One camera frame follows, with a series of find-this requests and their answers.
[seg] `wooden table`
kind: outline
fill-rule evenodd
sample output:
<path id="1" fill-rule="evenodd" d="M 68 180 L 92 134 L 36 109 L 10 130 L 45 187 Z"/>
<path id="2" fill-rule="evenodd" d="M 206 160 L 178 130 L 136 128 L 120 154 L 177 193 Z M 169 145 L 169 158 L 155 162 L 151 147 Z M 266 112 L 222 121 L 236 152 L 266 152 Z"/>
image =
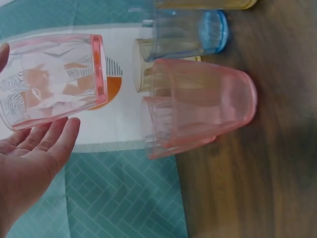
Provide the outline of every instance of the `wooden table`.
<path id="1" fill-rule="evenodd" d="M 317 238 L 317 1 L 228 11 L 231 39 L 204 60 L 247 72 L 251 124 L 179 155 L 192 238 Z"/>

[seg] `hand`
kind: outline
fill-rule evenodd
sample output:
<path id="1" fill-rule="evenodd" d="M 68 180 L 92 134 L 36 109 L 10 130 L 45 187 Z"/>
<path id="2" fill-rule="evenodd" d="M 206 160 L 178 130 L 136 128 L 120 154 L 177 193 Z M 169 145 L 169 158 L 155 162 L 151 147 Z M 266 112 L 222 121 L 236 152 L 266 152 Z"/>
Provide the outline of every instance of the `hand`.
<path id="1" fill-rule="evenodd" d="M 7 63 L 8 44 L 0 48 L 0 72 Z M 0 140 L 0 237 L 41 198 L 68 161 L 80 120 L 63 118 Z"/>

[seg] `pink plastic cup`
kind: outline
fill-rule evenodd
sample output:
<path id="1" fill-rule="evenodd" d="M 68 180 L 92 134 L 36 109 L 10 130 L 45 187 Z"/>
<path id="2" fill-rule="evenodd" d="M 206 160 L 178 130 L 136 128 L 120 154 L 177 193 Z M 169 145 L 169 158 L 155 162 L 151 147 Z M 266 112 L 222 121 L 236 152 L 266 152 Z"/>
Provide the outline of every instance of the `pink plastic cup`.
<path id="1" fill-rule="evenodd" d="M 205 62 L 158 59 L 152 69 L 155 135 L 163 146 L 203 141 L 248 124 L 257 92 L 244 72 Z"/>
<path id="2" fill-rule="evenodd" d="M 11 130 L 31 128 L 107 102 L 100 35 L 53 35 L 10 44 L 0 74 L 0 116 Z"/>
<path id="3" fill-rule="evenodd" d="M 165 110 L 166 104 L 170 102 L 167 101 L 168 98 L 164 97 L 143 97 L 141 104 L 141 114 L 142 114 L 142 134 L 145 143 L 146 153 L 149 159 L 158 159 L 170 155 L 175 155 L 182 153 L 197 147 L 203 146 L 215 140 L 215 136 L 212 138 L 192 141 L 189 144 L 182 144 L 179 146 L 173 145 L 162 145 L 156 136 L 155 126 L 157 126 L 157 121 L 155 118 L 155 113 L 153 109 Z"/>

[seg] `blue plastic cup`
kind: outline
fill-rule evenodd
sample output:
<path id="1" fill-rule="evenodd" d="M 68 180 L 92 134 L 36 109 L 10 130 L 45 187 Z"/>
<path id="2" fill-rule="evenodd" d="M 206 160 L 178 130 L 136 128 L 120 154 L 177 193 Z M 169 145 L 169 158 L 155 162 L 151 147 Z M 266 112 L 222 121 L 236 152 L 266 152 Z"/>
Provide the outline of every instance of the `blue plastic cup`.
<path id="1" fill-rule="evenodd" d="M 219 53 L 227 43 L 228 23 L 220 10 L 157 9 L 145 0 L 142 12 L 140 47 L 147 62 Z"/>

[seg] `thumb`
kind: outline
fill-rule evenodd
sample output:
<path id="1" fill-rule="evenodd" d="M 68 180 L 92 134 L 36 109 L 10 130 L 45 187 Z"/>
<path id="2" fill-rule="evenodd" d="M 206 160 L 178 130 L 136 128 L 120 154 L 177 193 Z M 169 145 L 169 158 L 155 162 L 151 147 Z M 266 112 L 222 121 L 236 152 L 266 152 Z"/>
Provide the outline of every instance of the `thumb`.
<path id="1" fill-rule="evenodd" d="M 8 43 L 4 43 L 0 46 L 0 72 L 4 69 L 6 66 L 6 63 L 8 62 L 10 53 L 10 46 Z"/>

